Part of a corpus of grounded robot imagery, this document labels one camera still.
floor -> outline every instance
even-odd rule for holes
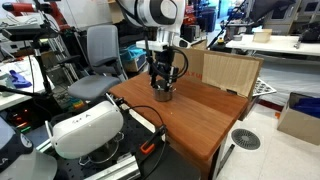
[[[218,180],[320,179],[320,146],[277,131],[275,112],[257,104],[243,122],[237,121],[232,130],[255,133],[261,146],[250,151],[236,145]],[[232,143],[229,133],[225,152]]]

white desk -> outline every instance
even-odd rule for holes
[[[44,86],[43,86],[43,78],[41,75],[40,67],[37,62],[37,60],[30,56],[31,58],[31,64],[32,64],[32,70],[33,70],[33,77],[34,77],[34,92],[43,92]],[[14,62],[14,63],[7,63],[4,65],[0,65],[0,70],[9,73],[10,70],[15,70],[16,72],[20,73],[22,76],[26,78],[26,80],[30,81],[32,83],[32,75],[31,75],[31,68],[29,64],[29,58],[25,57],[23,61],[20,62]],[[28,88],[22,88],[19,90],[32,92],[33,86],[30,86]],[[2,97],[0,96],[0,111],[3,109],[6,109],[8,107],[14,106],[16,104],[19,104],[21,102],[24,102],[26,100],[31,99],[30,96],[20,95],[20,94],[14,94],[9,97]]]
[[[226,47],[233,49],[245,49],[256,51],[268,51],[288,54],[301,54],[310,56],[320,56],[320,44],[301,43],[300,48],[294,45],[298,42],[297,36],[271,36],[267,43],[253,42],[253,35],[243,35],[242,41],[230,41]]]

